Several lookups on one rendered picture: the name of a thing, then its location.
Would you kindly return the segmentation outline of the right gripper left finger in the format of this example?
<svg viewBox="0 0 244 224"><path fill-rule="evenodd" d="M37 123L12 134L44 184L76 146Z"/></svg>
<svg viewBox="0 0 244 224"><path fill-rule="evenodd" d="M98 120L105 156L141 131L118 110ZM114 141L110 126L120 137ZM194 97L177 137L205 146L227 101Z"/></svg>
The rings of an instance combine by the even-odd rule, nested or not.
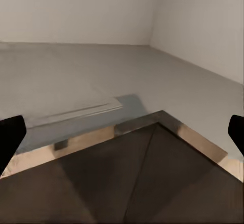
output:
<svg viewBox="0 0 244 224"><path fill-rule="evenodd" d="M0 121L0 176L26 135L22 115Z"/></svg>

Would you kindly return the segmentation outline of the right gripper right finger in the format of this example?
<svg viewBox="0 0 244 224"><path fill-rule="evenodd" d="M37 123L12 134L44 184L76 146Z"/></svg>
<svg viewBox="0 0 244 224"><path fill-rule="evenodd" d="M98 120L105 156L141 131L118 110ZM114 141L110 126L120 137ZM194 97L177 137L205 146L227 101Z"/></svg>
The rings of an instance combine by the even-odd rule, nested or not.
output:
<svg viewBox="0 0 244 224"><path fill-rule="evenodd" d="M244 156L244 117L238 115L231 117L228 134Z"/></svg>

